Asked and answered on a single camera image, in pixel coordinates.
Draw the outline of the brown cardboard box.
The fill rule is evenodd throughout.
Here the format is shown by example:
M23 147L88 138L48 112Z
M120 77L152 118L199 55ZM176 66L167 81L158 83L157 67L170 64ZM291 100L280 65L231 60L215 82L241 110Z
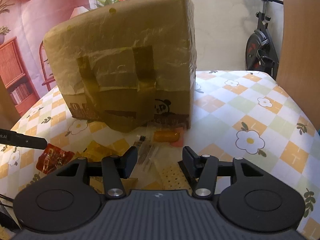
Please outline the brown cardboard box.
M196 76L191 0L125 0L53 27L43 45L72 116L130 132L190 127Z

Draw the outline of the clear barcode wrapper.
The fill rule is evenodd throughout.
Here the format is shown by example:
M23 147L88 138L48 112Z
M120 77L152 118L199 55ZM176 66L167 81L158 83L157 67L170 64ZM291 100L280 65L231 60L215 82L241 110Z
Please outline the clear barcode wrapper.
M133 173L148 171L159 151L159 144L152 143L146 136L138 135L134 146L138 150L138 159Z

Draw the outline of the black exercise bike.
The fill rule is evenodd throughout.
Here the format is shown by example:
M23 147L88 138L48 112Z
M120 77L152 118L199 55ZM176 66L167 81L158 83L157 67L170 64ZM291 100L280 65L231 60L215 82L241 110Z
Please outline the black exercise bike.
M261 0L263 1L263 10L255 15L258 18L257 28L247 40L245 50L246 69L250 71L265 72L273 79L276 79L279 59L276 48L268 30L268 23L271 17L266 14L267 4L275 2L283 4L281 0Z

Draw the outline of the orange jelly snack pack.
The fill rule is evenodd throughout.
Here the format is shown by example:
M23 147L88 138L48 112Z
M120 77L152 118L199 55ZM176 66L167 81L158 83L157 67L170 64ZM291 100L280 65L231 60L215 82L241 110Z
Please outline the orange jelly snack pack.
M152 140L153 142L169 143L173 147L182 147L184 144L184 129L179 127L155 131Z

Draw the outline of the cracker packet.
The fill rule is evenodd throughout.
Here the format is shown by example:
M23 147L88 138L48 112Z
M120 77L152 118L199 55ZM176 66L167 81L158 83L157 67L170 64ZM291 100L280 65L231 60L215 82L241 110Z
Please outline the cracker packet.
M178 162L155 161L155 168L158 174L157 190L187 190L191 192L191 187Z

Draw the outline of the printed room backdrop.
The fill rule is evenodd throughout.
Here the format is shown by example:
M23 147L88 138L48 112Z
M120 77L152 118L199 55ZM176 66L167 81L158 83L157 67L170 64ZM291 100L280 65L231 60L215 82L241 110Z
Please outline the printed room backdrop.
M121 0L1 0L1 114L17 119L49 90L42 47L57 24Z

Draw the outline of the checkered floral tablecloth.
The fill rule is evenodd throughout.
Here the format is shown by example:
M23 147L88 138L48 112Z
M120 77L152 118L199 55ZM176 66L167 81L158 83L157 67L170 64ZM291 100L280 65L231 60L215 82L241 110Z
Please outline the checkered floral tablecloth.
M102 122L72 117L58 88L31 107L12 128L43 137L65 151L82 152L91 141L123 154L138 135L161 127L148 124L121 133ZM182 147L221 161L245 158L296 189L306 204L298 230L319 239L319 134L294 100L268 75L248 71L198 72L191 127L182 147L159 144L150 169L124 180L125 189L156 190L155 161L178 162Z

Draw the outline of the red shiny snack packet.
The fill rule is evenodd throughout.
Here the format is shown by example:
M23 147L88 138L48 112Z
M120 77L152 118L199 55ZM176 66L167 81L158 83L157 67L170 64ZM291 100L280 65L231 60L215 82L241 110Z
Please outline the red shiny snack packet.
M39 156L36 169L44 174L50 174L63 165L67 164L74 157L75 153L48 144L44 152Z

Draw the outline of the small yellow snack packet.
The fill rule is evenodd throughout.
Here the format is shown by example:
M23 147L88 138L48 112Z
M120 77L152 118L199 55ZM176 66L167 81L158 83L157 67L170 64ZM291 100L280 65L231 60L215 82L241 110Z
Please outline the small yellow snack packet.
M105 147L93 140L82 152L76 152L72 160L85 157L89 163L92 163L101 162L104 157L109 156L118 156L118 153L114 149Z

